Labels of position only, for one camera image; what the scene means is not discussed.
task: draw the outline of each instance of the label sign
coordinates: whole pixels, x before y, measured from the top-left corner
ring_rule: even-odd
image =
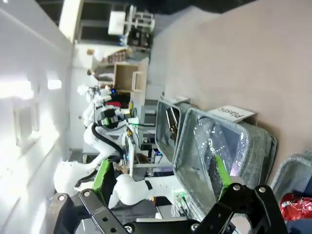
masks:
[[[246,111],[244,109],[229,105],[208,111],[208,113],[227,119],[234,123],[238,123],[247,117],[255,115],[254,112]]]

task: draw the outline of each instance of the red object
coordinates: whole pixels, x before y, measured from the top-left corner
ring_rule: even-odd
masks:
[[[312,197],[297,197],[288,193],[283,196],[279,208],[287,221],[312,218]]]
[[[121,108],[121,103],[119,101],[107,102],[106,105],[112,105]]]

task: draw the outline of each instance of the bolt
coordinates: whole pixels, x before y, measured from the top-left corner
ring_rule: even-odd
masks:
[[[196,229],[198,226],[199,226],[198,223],[193,224],[193,225],[191,226],[191,231],[194,232],[195,229]]]
[[[65,199],[64,195],[61,195],[61,196],[58,197],[58,200],[60,200],[60,201],[63,201],[64,199]]]
[[[133,233],[133,229],[130,226],[125,226],[125,229],[127,230],[128,233]]]
[[[238,184],[236,184],[236,185],[234,185],[233,189],[234,189],[235,191],[238,191],[238,190],[240,190],[240,186],[239,186]]]
[[[84,195],[84,196],[89,196],[89,195],[90,195],[90,192],[89,192],[89,191],[85,191],[85,192],[83,193],[83,195]]]
[[[264,193],[264,192],[266,191],[266,189],[265,189],[264,187],[261,187],[261,188],[259,189],[259,191],[260,191],[261,193]]]

